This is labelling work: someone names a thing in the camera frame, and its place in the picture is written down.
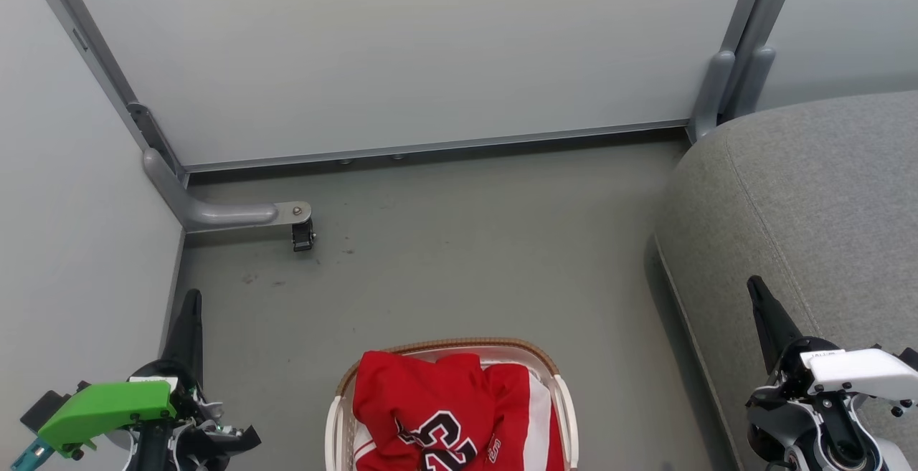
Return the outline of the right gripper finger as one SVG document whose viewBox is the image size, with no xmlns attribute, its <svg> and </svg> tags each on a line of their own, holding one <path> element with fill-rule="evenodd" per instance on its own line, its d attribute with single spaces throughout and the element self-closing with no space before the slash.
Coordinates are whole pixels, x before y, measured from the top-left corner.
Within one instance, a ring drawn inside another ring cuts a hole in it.
<svg viewBox="0 0 918 471">
<path fill-rule="evenodd" d="M 753 318 L 764 366 L 773 373 L 780 363 L 784 350 L 803 337 L 780 301 L 774 297 L 763 278 L 751 276 L 747 290 L 753 305 Z"/>
</svg>

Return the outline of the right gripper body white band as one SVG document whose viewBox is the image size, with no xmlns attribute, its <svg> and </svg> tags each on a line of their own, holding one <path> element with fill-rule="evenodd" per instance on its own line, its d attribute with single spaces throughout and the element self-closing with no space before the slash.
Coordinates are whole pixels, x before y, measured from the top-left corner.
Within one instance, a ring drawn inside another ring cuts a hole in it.
<svg viewBox="0 0 918 471">
<path fill-rule="evenodd" d="M 751 422 L 852 419 L 856 402 L 881 399 L 907 411 L 918 404 L 918 357 L 870 348 L 847 351 L 816 337 L 777 343 L 766 357 L 766 385 L 747 400 Z"/>
</svg>

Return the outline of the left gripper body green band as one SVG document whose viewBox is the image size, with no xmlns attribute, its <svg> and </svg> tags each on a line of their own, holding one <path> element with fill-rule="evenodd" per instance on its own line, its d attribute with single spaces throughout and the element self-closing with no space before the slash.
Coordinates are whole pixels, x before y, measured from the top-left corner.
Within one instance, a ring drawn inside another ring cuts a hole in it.
<svg viewBox="0 0 918 471">
<path fill-rule="evenodd" d="M 82 381 L 73 394 L 48 391 L 21 422 L 66 460 L 81 460 L 104 435 L 127 450 L 122 471 L 226 471 L 232 457 L 261 438 L 222 415 L 222 403 L 209 401 L 180 363 L 156 360 L 125 381 Z"/>
</svg>

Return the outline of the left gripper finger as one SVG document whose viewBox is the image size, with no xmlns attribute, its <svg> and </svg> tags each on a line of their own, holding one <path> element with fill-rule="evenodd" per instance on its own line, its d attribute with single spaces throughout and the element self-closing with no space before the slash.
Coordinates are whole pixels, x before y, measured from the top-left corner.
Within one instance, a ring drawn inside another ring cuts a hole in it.
<svg viewBox="0 0 918 471">
<path fill-rule="evenodd" d="M 197 385 L 203 386 L 204 344 L 200 290 L 192 288 L 187 291 L 166 337 L 161 359 L 180 363 Z"/>
</svg>

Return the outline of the red sports jersey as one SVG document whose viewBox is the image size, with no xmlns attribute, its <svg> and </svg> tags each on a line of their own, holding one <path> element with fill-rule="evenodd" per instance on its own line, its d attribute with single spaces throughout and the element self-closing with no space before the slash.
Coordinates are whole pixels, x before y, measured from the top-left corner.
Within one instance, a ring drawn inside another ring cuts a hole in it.
<svg viewBox="0 0 918 471">
<path fill-rule="evenodd" d="M 353 415 L 354 471 L 568 471 L 549 387 L 524 364 L 367 351 Z"/>
</svg>

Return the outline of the grey fabric sofa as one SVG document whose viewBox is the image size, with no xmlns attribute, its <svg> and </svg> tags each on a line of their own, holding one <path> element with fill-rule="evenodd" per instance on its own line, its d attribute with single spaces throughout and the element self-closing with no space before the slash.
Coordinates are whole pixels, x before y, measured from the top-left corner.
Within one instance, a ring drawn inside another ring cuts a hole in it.
<svg viewBox="0 0 918 471">
<path fill-rule="evenodd" d="M 751 276 L 805 335 L 918 351 L 918 91 L 720 125 L 676 165 L 653 236 L 732 467 L 763 471 L 744 408 L 767 379 Z"/>
</svg>

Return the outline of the grey metal partition foot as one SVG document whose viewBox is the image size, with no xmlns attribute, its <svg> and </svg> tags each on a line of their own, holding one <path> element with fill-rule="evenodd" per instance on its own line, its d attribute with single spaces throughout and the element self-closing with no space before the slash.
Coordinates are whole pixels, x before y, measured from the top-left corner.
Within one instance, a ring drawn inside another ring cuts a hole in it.
<svg viewBox="0 0 918 471">
<path fill-rule="evenodd" d="M 142 167 L 188 234 L 296 225 L 311 220 L 312 207 L 308 202 L 215 204 L 197 199 L 181 185 L 153 148 L 142 153 Z"/>
</svg>

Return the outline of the white laundry basket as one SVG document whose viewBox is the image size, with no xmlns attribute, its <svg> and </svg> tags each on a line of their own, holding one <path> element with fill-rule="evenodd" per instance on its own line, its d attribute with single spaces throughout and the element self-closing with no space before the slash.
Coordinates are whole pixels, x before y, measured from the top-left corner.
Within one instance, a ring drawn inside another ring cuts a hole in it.
<svg viewBox="0 0 918 471">
<path fill-rule="evenodd" d="M 577 471 L 579 442 L 576 409 L 567 383 L 559 367 L 545 351 L 528 341 L 512 338 L 465 338 L 422 341 L 399 345 L 386 350 L 424 362 L 452 356 L 473 353 L 479 356 L 482 367 L 496 363 L 524 364 L 532 376 L 540 380 L 551 394 L 557 413 L 557 424 L 562 441 L 565 471 Z M 325 471 L 351 471 L 354 457 L 351 445 L 356 433 L 356 419 L 353 415 L 354 381 L 360 366 L 357 360 L 338 383 L 325 423 L 324 465 Z"/>
</svg>

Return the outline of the grey double partition post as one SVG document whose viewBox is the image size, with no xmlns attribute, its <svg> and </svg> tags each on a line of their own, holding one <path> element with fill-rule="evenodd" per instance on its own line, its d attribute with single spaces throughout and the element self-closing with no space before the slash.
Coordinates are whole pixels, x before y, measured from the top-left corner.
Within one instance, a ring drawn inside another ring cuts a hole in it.
<svg viewBox="0 0 918 471">
<path fill-rule="evenodd" d="M 707 70 L 686 125 L 692 144 L 721 123 L 757 109 L 777 50 L 768 39 L 786 0 L 737 0 L 721 49 Z"/>
</svg>

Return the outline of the grey partition frame post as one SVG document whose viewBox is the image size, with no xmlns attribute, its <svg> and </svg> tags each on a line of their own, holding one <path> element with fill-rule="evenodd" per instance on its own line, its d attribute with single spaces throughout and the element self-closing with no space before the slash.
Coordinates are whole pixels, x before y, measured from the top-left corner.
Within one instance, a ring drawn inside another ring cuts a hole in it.
<svg viewBox="0 0 918 471">
<path fill-rule="evenodd" d="M 147 105 L 141 104 L 83 0 L 46 0 L 137 144 L 153 148 L 186 187 L 188 176 Z"/>
</svg>

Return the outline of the grey partition bottom rail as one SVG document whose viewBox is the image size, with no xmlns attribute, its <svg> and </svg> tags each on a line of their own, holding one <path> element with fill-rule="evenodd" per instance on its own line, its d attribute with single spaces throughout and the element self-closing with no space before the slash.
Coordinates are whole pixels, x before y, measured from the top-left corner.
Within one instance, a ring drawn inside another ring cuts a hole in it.
<svg viewBox="0 0 918 471">
<path fill-rule="evenodd" d="M 376 158 L 399 155 L 404 156 L 416 153 L 451 150 L 473 150 L 473 148 L 519 145 L 544 141 L 567 141 L 577 140 L 578 138 L 596 138 L 600 137 L 601 135 L 638 133 L 667 128 L 685 128 L 689 124 L 689 121 L 690 120 L 688 118 L 680 118 L 673 120 L 611 125 L 611 127 L 567 129 L 555 132 L 526 135 L 500 135 L 499 137 L 482 138 L 481 140 L 424 143 L 411 146 L 372 148 L 371 150 L 324 152 L 317 154 L 282 156 L 273 158 L 250 158 L 250 160 L 227 161 L 226 163 L 187 164 L 184 165 L 184 170 L 190 174 L 220 173 L 220 171 L 241 171 L 248 169 L 281 167 L 285 165 L 334 163 L 334 161 L 353 160 L 354 158 Z"/>
</svg>

